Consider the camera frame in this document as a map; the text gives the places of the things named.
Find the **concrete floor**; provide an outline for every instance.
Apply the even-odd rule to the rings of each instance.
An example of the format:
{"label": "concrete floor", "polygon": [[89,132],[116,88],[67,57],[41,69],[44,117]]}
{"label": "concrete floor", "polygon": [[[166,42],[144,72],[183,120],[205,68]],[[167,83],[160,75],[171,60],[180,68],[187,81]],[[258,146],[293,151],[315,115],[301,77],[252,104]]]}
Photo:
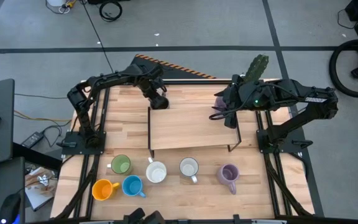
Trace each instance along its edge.
{"label": "concrete floor", "polygon": [[[101,20],[96,6],[86,7],[104,46],[123,47],[107,53],[115,70],[128,66],[140,52],[229,78],[245,72],[257,54],[266,54],[270,63],[264,78],[285,78],[288,74],[303,85],[326,87],[332,86],[328,76],[332,52],[320,51],[319,46],[337,46],[357,38],[353,30],[336,23],[337,12],[348,3],[349,0],[131,0],[121,3],[122,17],[112,23]],[[341,20],[351,25],[345,14]],[[43,0],[0,0],[0,49],[22,52],[8,50],[0,54],[0,80],[15,79],[16,93],[65,96],[80,80],[108,73],[110,68],[98,49],[98,41],[78,3],[68,14],[56,15],[45,8]],[[197,51],[164,48],[177,46]],[[215,48],[200,50],[197,46]],[[282,52],[280,47],[286,46],[311,48]],[[143,47],[149,47],[150,52],[143,52]],[[71,50],[48,53],[51,48]],[[90,52],[91,48],[99,52]],[[352,80],[349,72],[357,66],[355,52],[345,52],[337,65],[344,84],[355,90],[358,81]],[[358,99],[339,92],[337,95],[337,116],[313,121],[304,131],[306,138],[314,141],[309,152],[324,215],[358,219]],[[70,119],[73,114],[67,100],[22,96],[15,98],[15,110],[57,119]],[[15,118],[14,140],[22,142],[48,125],[49,122]],[[54,138],[56,133],[51,130],[48,135]],[[51,149],[45,142],[35,149],[59,154],[58,147]],[[26,221],[48,218],[51,206],[49,203],[35,213],[28,208]]]}

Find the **white bucket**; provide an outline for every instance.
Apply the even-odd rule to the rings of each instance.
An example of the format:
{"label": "white bucket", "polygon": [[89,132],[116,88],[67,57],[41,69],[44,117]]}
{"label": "white bucket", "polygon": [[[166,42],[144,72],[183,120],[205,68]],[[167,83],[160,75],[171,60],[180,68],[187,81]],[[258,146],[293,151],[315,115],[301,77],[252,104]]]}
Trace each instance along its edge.
{"label": "white bucket", "polygon": [[66,0],[47,0],[47,2],[51,6],[62,6],[66,3]]}

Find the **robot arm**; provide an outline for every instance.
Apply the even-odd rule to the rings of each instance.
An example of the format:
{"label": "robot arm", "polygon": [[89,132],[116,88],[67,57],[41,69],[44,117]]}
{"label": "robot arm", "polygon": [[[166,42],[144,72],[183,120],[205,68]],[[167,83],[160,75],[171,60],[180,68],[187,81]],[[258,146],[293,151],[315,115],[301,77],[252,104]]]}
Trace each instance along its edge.
{"label": "robot arm", "polygon": [[[95,147],[99,144],[99,136],[91,125],[88,111],[101,90],[128,83],[138,86],[142,90],[143,96],[149,99],[150,106],[153,109],[165,109],[168,108],[169,102],[164,96],[160,96],[157,93],[158,88],[161,88],[164,92],[167,91],[160,78],[162,75],[161,65],[157,65],[147,71],[144,67],[132,64],[124,71],[101,75],[100,77],[90,77],[87,81],[72,88],[67,93],[67,98],[77,113],[78,121],[81,125],[80,134],[85,140],[85,146]],[[84,94],[87,87],[91,87],[88,97]]]}
{"label": "robot arm", "polygon": [[243,82],[239,75],[233,75],[232,83],[215,96],[221,96],[226,107],[215,108],[220,112],[209,118],[225,118],[224,125],[229,128],[236,127],[235,112],[238,110],[275,111],[299,102],[308,103],[304,112],[281,125],[269,127],[267,129],[269,142],[277,142],[285,138],[289,132],[314,119],[331,119],[338,111],[334,89],[307,87],[295,80]]}

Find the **wooden board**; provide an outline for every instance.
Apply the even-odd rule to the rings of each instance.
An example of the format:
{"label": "wooden board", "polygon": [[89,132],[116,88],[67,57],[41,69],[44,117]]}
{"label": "wooden board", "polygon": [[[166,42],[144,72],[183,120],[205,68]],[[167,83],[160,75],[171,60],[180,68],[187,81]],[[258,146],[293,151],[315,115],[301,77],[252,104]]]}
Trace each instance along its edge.
{"label": "wooden board", "polygon": [[236,129],[225,127],[224,119],[211,121],[208,116],[214,113],[210,106],[151,110],[151,149],[237,144]]}
{"label": "wooden board", "polygon": [[[170,85],[167,86],[167,97],[171,108],[209,107],[214,105],[213,94],[225,87]],[[165,219],[232,219],[233,214],[239,214],[241,218],[273,218],[264,160],[257,149],[255,112],[237,113],[242,143],[232,152],[228,152],[226,146],[156,152],[155,160],[166,165],[168,175],[162,183],[153,184],[145,177],[147,158],[150,156],[147,149],[148,106],[149,102],[137,88],[111,88],[105,126],[106,150],[100,159],[98,179],[122,182],[125,176],[115,174],[107,168],[107,164],[114,156],[125,154],[134,165],[132,174],[139,175],[143,180],[147,198],[128,197],[120,190],[110,200],[94,201],[92,220],[122,220],[123,215],[132,213],[138,207],[142,207],[146,215],[158,210]],[[272,112],[272,118],[275,124],[285,122],[289,119],[288,109]],[[197,184],[180,175],[179,163],[184,157],[194,157],[200,164]],[[51,217],[62,211],[77,190],[82,160],[83,156],[75,156],[62,168]],[[237,195],[231,195],[229,189],[215,178],[217,169],[228,162],[240,169]],[[302,206],[313,213],[302,163],[283,154],[282,164],[288,188]],[[281,194],[278,197],[283,213]],[[86,197],[83,199],[81,214],[85,214],[86,207]]]}

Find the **yellow cable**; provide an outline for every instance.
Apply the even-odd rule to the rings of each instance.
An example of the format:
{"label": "yellow cable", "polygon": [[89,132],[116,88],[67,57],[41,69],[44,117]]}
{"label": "yellow cable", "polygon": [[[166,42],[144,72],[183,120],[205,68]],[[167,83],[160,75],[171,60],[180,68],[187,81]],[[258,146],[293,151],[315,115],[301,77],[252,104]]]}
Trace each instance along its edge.
{"label": "yellow cable", "polygon": [[57,122],[67,122],[67,121],[71,121],[71,119],[48,119],[48,118],[31,118],[17,110],[14,110],[15,113],[20,114],[21,116],[27,118],[27,119],[31,119],[31,120],[35,120],[35,121],[57,121]]}
{"label": "yellow cable", "polygon": [[71,7],[74,6],[74,3],[75,3],[75,2],[77,2],[77,0],[74,0],[74,1],[72,1],[72,2],[68,2],[68,3],[66,3],[66,6],[71,8]]}

